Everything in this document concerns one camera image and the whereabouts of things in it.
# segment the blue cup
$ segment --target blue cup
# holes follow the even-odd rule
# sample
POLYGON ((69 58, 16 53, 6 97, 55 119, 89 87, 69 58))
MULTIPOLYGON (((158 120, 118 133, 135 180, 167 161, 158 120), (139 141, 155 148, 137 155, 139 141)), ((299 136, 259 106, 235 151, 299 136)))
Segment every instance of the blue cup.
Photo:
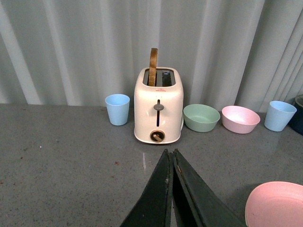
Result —
POLYGON ((127 122, 130 98, 122 94, 114 94, 106 97, 106 108, 109 121, 116 126, 127 122))
POLYGON ((271 131, 282 131, 297 109, 285 102, 271 101, 265 118, 265 127, 271 131))

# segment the plastic cup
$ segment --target plastic cup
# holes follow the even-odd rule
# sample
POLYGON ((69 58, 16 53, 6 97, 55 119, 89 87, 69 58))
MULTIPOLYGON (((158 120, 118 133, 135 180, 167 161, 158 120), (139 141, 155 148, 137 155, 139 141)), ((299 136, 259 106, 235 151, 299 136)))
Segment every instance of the plastic cup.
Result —
POLYGON ((122 94, 114 94, 106 97, 106 108, 109 121, 116 126, 124 125, 128 119, 130 98, 122 94))
POLYGON ((294 114, 288 125, 297 133, 303 135, 303 95, 297 96, 294 99, 294 106, 298 111, 294 114))
POLYGON ((271 101, 265 118, 265 127, 271 131, 282 131, 297 109, 285 102, 271 101))

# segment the pink plate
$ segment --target pink plate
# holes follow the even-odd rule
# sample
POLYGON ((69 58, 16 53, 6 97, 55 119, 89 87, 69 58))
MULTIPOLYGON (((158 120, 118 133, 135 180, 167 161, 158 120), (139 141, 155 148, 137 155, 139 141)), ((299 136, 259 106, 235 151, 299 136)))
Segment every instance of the pink plate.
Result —
POLYGON ((248 227, 303 227, 303 186, 268 182, 256 187, 245 207, 248 227))

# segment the dark blue container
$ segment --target dark blue container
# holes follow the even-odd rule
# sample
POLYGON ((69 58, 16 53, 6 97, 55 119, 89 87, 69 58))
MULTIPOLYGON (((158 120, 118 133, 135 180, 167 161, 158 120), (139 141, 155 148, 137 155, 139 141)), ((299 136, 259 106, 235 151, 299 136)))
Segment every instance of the dark blue container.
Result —
POLYGON ((297 108, 297 112, 294 114, 289 122, 289 126, 303 135, 303 95, 297 96, 294 99, 294 106, 297 108))

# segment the green bowl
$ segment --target green bowl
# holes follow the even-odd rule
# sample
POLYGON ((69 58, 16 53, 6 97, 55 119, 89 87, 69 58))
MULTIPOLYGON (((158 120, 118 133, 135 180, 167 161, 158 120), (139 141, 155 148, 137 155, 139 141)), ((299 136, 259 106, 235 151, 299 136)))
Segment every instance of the green bowl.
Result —
POLYGON ((186 106, 183 114, 186 126, 197 132, 213 130, 220 119, 220 114, 217 110, 202 104, 186 106))

